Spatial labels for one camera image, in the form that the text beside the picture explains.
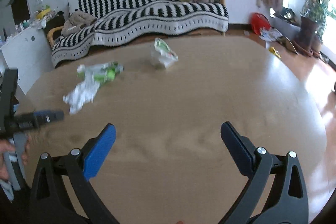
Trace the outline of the person left hand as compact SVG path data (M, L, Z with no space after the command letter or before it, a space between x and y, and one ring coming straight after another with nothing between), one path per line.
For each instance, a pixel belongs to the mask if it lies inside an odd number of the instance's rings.
M27 165L29 161L29 149L30 149L30 138L28 138L25 142L25 150L21 154L22 163ZM6 139L1 139L1 180L8 181L9 180L9 170L10 161L13 160L17 162L15 159L15 147Z

